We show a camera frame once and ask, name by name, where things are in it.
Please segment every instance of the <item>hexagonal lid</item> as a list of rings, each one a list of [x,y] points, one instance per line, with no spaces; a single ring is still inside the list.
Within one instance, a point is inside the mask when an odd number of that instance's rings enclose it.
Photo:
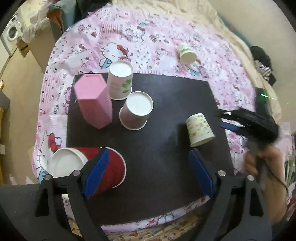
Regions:
[[[77,99],[96,99],[107,87],[101,74],[84,74],[74,85]]]

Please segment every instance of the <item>washing machine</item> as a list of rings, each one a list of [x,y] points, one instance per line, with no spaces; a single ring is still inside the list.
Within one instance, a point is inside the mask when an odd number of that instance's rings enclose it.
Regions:
[[[17,14],[9,21],[1,35],[1,41],[11,57],[17,49],[17,37],[23,32],[22,24],[19,21]]]

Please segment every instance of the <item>hello kitty tablecloth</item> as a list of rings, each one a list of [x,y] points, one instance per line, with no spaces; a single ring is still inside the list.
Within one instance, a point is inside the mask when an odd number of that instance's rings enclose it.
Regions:
[[[188,43],[197,54],[190,66],[180,63],[177,46]],[[69,28],[57,41],[44,75],[32,170],[39,181],[48,173],[53,153],[66,147],[67,115],[73,78],[108,72],[117,60],[135,73],[164,74],[208,81],[221,109],[254,111],[255,92],[227,41],[198,23],[107,5]],[[236,170],[242,169],[244,138],[226,131]],[[170,213],[135,223],[102,226],[106,232],[133,231],[177,219],[208,197]],[[64,199],[66,207],[69,201]]]

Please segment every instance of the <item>washing machine door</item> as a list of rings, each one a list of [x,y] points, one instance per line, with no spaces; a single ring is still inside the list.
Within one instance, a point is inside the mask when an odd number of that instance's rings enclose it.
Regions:
[[[7,39],[9,41],[15,41],[18,36],[19,36],[19,32],[15,24],[12,24],[7,30]]]

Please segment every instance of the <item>silver bolt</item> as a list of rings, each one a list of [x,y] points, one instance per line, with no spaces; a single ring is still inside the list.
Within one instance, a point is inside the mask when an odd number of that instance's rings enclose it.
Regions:
[[[73,176],[79,176],[79,175],[80,175],[80,170],[73,171]]]
[[[50,178],[51,178],[51,175],[47,174],[45,175],[44,180],[48,181]]]
[[[224,177],[226,175],[226,172],[223,170],[218,171],[218,175]]]
[[[248,175],[248,179],[249,179],[250,181],[254,181],[254,177],[253,177],[252,175]]]

